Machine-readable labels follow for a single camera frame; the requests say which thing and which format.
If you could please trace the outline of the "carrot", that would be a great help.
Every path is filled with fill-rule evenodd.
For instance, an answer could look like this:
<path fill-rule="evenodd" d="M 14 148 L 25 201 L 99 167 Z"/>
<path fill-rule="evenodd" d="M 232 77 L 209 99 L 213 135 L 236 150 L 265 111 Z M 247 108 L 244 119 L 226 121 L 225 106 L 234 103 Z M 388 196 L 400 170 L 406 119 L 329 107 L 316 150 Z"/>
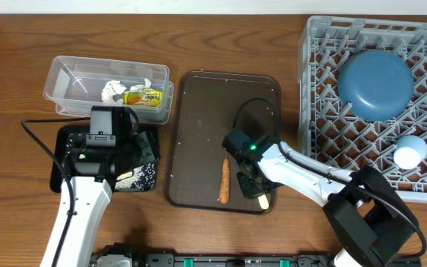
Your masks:
<path fill-rule="evenodd" d="M 226 156 L 222 162 L 222 176 L 219 189 L 219 201 L 222 204 L 228 204 L 230 199 L 230 187 L 231 187 L 231 166 L 230 160 Z"/>

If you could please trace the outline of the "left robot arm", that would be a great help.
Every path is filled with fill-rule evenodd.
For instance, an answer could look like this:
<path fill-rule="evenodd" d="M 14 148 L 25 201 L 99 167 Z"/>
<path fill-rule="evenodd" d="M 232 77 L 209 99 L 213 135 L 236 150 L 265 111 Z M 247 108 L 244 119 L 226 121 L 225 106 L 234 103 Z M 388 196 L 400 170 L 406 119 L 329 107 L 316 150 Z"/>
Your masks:
<path fill-rule="evenodd" d="M 42 266 L 88 266 L 96 232 L 119 178 L 159 160 L 150 131 L 131 108 L 94 106 L 90 127 L 69 133 L 56 160 L 61 200 Z"/>

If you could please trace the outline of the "white tissue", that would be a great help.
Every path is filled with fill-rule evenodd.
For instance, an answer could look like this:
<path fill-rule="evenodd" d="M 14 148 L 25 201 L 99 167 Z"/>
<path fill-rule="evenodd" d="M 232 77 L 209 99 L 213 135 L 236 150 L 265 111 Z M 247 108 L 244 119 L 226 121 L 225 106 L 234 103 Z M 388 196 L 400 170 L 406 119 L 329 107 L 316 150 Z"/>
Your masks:
<path fill-rule="evenodd" d="M 150 86 L 151 81 L 149 79 L 144 79 L 143 84 L 133 85 L 129 88 L 123 85 L 119 80 L 111 80 L 107 82 L 102 89 L 102 102 L 110 105 L 125 105 L 123 102 L 123 95 L 125 92 L 141 91 L 150 88 Z"/>

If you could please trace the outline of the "light blue cup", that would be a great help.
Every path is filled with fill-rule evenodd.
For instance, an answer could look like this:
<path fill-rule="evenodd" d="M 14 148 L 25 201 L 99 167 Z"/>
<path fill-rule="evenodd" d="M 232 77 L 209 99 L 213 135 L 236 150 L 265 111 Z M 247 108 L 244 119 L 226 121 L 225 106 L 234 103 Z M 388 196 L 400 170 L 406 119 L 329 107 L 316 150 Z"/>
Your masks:
<path fill-rule="evenodd" d="M 427 144 L 418 136 L 403 136 L 397 141 L 396 146 L 394 163 L 405 170 L 416 168 L 427 155 Z"/>

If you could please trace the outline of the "yellow plastic spoon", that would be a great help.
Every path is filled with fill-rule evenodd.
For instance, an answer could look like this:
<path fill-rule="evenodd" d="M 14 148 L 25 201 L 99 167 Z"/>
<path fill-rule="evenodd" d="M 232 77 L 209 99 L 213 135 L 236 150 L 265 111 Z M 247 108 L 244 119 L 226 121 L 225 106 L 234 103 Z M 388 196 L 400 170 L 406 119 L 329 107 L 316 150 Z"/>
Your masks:
<path fill-rule="evenodd" d="M 258 197 L 257 199 L 259 201 L 259 205 L 260 205 L 260 208 L 262 210 L 268 210 L 269 209 L 270 203 L 269 203 L 268 197 L 266 195 L 262 195 L 262 196 Z"/>

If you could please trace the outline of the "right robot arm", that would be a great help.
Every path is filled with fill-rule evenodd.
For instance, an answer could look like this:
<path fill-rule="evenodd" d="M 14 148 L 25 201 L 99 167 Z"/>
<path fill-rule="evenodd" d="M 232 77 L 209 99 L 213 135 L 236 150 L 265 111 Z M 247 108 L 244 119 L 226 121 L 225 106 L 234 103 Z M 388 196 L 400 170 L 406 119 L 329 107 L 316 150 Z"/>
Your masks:
<path fill-rule="evenodd" d="M 333 266 L 388 266 L 413 234 L 426 239 L 417 218 L 385 177 L 371 166 L 358 171 L 308 158 L 276 137 L 254 139 L 236 128 L 222 147 L 239 166 L 244 197 L 254 199 L 284 185 L 322 208 L 342 244 Z"/>

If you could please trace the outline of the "green yellow snack wrapper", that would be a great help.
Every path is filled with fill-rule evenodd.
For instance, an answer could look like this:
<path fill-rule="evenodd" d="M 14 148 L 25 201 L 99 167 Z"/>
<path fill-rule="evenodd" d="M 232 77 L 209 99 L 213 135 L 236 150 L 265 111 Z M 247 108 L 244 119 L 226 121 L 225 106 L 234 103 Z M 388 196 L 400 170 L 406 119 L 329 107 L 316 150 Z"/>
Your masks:
<path fill-rule="evenodd" d="M 125 105 L 140 105 L 143 107 L 157 107 L 161 104 L 163 93 L 152 88 L 141 91 L 125 92 L 123 102 Z"/>

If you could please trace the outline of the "dark blue plate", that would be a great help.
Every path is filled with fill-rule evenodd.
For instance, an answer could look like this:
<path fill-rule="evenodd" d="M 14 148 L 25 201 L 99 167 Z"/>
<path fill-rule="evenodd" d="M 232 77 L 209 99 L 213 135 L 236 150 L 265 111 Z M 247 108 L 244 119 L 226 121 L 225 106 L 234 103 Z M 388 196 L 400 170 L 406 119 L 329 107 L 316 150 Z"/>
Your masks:
<path fill-rule="evenodd" d="M 367 50 L 342 66 L 337 90 L 340 101 L 351 105 L 353 115 L 367 122 L 383 122 L 407 108 L 414 92 L 414 77 L 398 55 Z"/>

